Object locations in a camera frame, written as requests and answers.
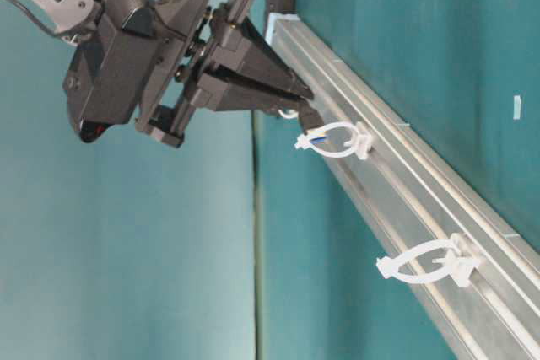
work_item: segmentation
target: white plastic loop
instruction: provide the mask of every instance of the white plastic loop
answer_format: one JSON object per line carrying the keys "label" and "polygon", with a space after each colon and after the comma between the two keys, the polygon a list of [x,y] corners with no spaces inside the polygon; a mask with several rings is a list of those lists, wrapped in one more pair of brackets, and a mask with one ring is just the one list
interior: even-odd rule
{"label": "white plastic loop", "polygon": [[[338,128],[345,128],[353,133],[350,140],[346,141],[343,146],[348,148],[342,152],[328,152],[324,149],[317,147],[313,140],[317,138],[324,138],[327,136],[327,132],[336,130]],[[298,137],[298,142],[294,145],[296,149],[313,149],[315,152],[322,156],[332,159],[347,158],[348,156],[356,153],[361,160],[368,158],[369,152],[373,147],[373,141],[375,137],[366,128],[364,123],[359,122],[356,125],[350,122],[333,122],[320,128],[312,130],[308,135],[302,134]]]}
{"label": "white plastic loop", "polygon": [[[411,250],[401,253],[395,259],[391,259],[388,256],[377,259],[377,268],[385,279],[394,277],[407,284],[428,284],[451,276],[458,287],[468,287],[470,284],[469,278],[474,269],[480,265],[481,260],[477,257],[462,256],[462,252],[457,246],[460,240],[460,234],[453,234],[450,239],[437,239],[420,244]],[[434,260],[434,263],[441,263],[443,265],[440,269],[431,273],[418,275],[399,272],[399,269],[403,265],[415,260],[421,255],[439,249],[447,249],[444,258]]]}
{"label": "white plastic loop", "polygon": [[[353,133],[353,137],[350,139],[350,141],[347,141],[344,144],[345,147],[349,147],[348,149],[342,152],[328,152],[313,144],[313,140],[326,137],[327,131],[336,130],[338,128],[347,128]],[[315,130],[312,130],[308,135],[300,135],[298,137],[298,142],[294,145],[294,147],[296,149],[302,148],[304,150],[313,149],[315,152],[327,158],[339,159],[347,158],[348,156],[356,153],[361,141],[362,138],[360,136],[360,131],[357,126],[351,124],[350,122],[333,122],[332,124],[327,124],[320,128],[316,128]]]}
{"label": "white plastic loop", "polygon": [[280,110],[279,114],[285,120],[296,120],[298,118],[298,111],[294,111],[294,110]]}

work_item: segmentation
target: metal extrusion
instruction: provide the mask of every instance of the metal extrusion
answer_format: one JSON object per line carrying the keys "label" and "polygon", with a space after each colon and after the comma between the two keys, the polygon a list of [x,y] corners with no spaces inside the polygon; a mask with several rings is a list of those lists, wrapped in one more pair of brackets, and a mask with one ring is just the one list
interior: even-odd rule
{"label": "metal extrusion", "polygon": [[[387,253],[459,233],[483,258],[468,288],[449,277],[412,286],[455,354],[540,359],[538,253],[304,23],[279,20],[272,46],[312,88],[326,123],[361,121],[375,134],[367,160],[327,164]],[[332,136],[327,148],[341,150],[343,140]],[[431,259],[408,270],[433,271]]]}

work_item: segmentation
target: white cable tie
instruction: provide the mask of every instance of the white cable tie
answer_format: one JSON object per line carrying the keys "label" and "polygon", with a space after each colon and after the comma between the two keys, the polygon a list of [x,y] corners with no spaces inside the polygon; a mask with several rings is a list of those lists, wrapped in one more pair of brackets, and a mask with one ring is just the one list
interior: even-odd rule
{"label": "white cable tie", "polygon": [[[324,149],[317,147],[313,143],[313,140],[326,137],[327,132],[339,128],[348,129],[353,133],[351,139],[349,141],[346,141],[346,143],[344,143],[343,145],[344,147],[348,147],[348,149],[342,152],[328,152]],[[301,134],[298,137],[298,142],[294,145],[294,147],[296,149],[304,150],[313,149],[320,155],[331,159],[347,158],[348,156],[356,153],[359,159],[366,160],[368,158],[369,151],[373,146],[374,139],[374,136],[365,127],[364,123],[359,122],[357,125],[354,125],[350,122],[340,121],[333,122],[332,124],[327,124],[320,128],[316,128],[310,131],[307,135]]]}
{"label": "white cable tie", "polygon": [[[468,287],[470,276],[474,269],[480,265],[481,260],[477,257],[462,256],[462,252],[457,247],[459,240],[462,240],[461,235],[453,234],[450,239],[436,239],[419,244],[411,250],[401,253],[394,259],[388,256],[377,259],[377,268],[385,279],[394,277],[407,284],[429,284],[451,276],[458,287]],[[399,272],[399,269],[410,261],[439,249],[447,249],[444,258],[433,260],[434,263],[442,264],[443,266],[441,268],[431,273],[418,275]]]}

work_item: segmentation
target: teal backdrop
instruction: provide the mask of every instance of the teal backdrop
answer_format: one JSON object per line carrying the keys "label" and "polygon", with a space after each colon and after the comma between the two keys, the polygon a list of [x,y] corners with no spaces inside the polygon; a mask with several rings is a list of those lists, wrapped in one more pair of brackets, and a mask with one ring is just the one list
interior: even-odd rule
{"label": "teal backdrop", "polygon": [[[300,17],[540,250],[537,0],[298,0]],[[261,26],[262,3],[253,14]],[[514,96],[523,101],[513,120]],[[297,125],[256,119],[265,359],[453,358]]]}
{"label": "teal backdrop", "polygon": [[[536,3],[299,12],[540,249]],[[84,146],[61,90],[73,50],[7,4],[0,14],[0,356],[254,358],[249,116],[197,113],[180,151],[131,126]],[[322,160],[292,149],[297,125],[255,123],[261,358],[453,358],[410,291],[376,272],[383,250]]]}
{"label": "teal backdrop", "polygon": [[197,114],[181,150],[133,126],[85,146],[73,49],[0,15],[0,358],[254,358],[249,114]]}

